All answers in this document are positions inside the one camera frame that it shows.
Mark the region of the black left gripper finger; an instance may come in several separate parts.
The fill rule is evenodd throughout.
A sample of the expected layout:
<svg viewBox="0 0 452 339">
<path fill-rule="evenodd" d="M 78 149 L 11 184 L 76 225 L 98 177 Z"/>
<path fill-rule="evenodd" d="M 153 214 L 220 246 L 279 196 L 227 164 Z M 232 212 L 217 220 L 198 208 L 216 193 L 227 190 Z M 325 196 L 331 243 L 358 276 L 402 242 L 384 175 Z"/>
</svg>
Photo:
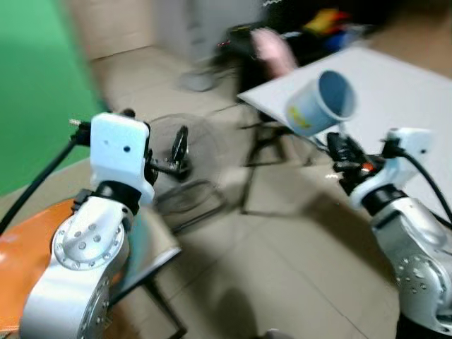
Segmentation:
<svg viewBox="0 0 452 339">
<path fill-rule="evenodd" d="M 183 125 L 177 132 L 172 144 L 172 174 L 176 178 L 185 178 L 191 171 L 191 163 L 187 158 L 189 145 L 189 129 Z"/>
</svg>

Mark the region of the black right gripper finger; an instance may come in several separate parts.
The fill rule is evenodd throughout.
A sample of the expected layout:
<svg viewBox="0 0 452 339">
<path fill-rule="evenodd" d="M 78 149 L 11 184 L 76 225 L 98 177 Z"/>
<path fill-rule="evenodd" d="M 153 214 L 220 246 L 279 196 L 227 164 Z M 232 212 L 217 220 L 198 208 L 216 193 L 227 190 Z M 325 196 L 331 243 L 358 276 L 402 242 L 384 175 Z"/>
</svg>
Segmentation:
<svg viewBox="0 0 452 339">
<path fill-rule="evenodd" d="M 362 162 L 362 149 L 346 133 L 328 132 L 326 145 L 327 154 L 335 162 Z"/>
</svg>

